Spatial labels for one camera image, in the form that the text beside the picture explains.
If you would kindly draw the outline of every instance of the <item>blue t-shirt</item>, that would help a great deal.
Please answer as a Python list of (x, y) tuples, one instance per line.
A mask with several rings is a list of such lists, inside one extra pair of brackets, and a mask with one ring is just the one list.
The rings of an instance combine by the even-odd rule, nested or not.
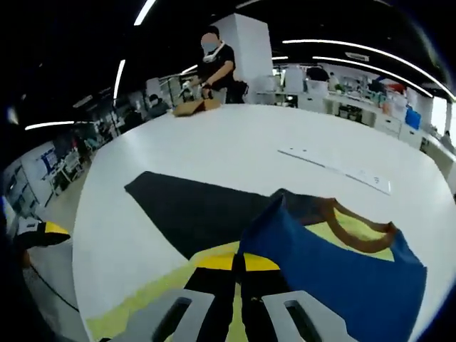
[[(293, 291), (306, 291), (344, 318), (347, 332), (357, 341), (407, 341), (420, 310), (426, 268), (395, 228), (371, 244), (381, 249), (389, 239), (388, 246), (375, 253), (346, 246), (337, 238), (340, 232), (333, 234), (325, 224), (324, 203), (281, 190), (244, 231), (239, 253), (275, 262)], [(365, 245), (370, 242), (361, 241), (360, 246)]]

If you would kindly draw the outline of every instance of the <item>black t-shirt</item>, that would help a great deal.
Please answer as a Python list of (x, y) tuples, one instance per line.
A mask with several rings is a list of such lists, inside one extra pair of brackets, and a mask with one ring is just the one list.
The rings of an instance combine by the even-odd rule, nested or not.
[[(234, 61), (234, 51), (231, 46), (225, 45), (222, 49), (220, 49), (219, 53), (215, 56), (215, 59), (212, 62), (199, 62), (199, 79), (205, 82), (209, 77), (214, 75), (227, 61), (233, 62), (234, 70), (236, 68), (236, 62)], [(217, 82), (214, 82), (214, 84), (212, 85), (212, 89), (220, 90), (222, 88), (230, 87), (234, 83), (233, 70), (230, 71), (225, 77), (220, 78)]]
[(307, 69), (307, 76), (313, 81), (328, 82), (329, 80), (328, 73), (324, 69), (316, 66)]

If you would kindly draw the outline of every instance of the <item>black ceiling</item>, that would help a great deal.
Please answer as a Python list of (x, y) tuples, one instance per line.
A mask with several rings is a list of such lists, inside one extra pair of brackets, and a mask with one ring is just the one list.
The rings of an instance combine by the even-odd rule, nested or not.
[[(19, 103), (22, 125), (82, 120), (84, 113), (72, 105), (113, 87), (121, 59), (120, 93), (142, 88), (148, 78), (179, 73), (198, 61), (201, 30), (234, 12), (268, 23), (273, 54), (291, 62), (311, 62), (315, 55), (346, 59), (344, 52), (360, 51), (283, 40), (341, 40), (393, 53), (452, 85), (450, 1), (388, 1), (390, 6), (374, 0), (261, 0), (236, 8), (245, 2), (157, 0), (143, 24), (133, 26), (145, 0), (15, 1), (7, 22), (8, 98)], [(373, 66), (418, 84), (428, 81), (390, 58), (361, 52)]]

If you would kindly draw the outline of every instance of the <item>white cabinet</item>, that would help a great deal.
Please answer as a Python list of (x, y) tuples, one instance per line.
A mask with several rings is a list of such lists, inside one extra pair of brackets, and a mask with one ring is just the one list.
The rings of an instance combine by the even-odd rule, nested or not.
[(373, 127), (394, 138), (398, 138), (401, 126), (402, 123), (398, 119), (384, 114), (377, 114)]
[(423, 141), (423, 136), (420, 131), (415, 128), (411, 128), (407, 124), (402, 124), (399, 132), (399, 140), (419, 150), (421, 142)]
[(321, 96), (298, 95), (298, 108), (310, 110), (311, 112), (326, 113), (325, 100)]

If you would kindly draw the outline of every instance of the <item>white paper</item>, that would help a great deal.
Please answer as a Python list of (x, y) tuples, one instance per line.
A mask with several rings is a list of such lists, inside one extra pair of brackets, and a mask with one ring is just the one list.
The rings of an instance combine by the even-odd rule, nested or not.
[(344, 165), (332, 151), (322, 151), (314, 147), (286, 147), (279, 149), (279, 152), (345, 175), (384, 194), (391, 194), (391, 183), (387, 179), (369, 170)]
[(391, 183), (381, 177), (380, 175), (375, 174), (374, 172), (362, 170), (359, 168), (354, 167), (346, 167), (341, 170), (347, 177), (353, 178), (354, 180), (358, 180), (374, 189), (377, 189), (384, 194), (390, 195), (391, 194)]
[(339, 169), (338, 163), (330, 153), (325, 153), (314, 147), (286, 147), (280, 148), (279, 152), (334, 171)]

